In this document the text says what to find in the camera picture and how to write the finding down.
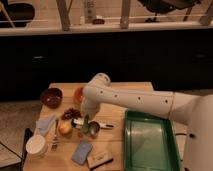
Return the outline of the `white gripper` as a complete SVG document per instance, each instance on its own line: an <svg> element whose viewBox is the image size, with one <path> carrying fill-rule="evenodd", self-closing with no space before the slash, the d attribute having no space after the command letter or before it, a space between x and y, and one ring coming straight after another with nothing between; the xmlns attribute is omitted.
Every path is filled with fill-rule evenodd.
<svg viewBox="0 0 213 171"><path fill-rule="evenodd" d="M100 105L100 102L85 98L81 104L81 112L83 116L89 116L89 119L93 120L100 111Z"/></svg>

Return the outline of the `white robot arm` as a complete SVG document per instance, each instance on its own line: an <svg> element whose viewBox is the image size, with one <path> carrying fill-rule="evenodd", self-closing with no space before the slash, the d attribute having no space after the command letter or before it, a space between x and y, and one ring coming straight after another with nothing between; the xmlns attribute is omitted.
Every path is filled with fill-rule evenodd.
<svg viewBox="0 0 213 171"><path fill-rule="evenodd" d="M213 171L213 94L118 89L105 73L96 74L83 88L81 111L92 120L102 103L169 119L187 126L182 168Z"/></svg>

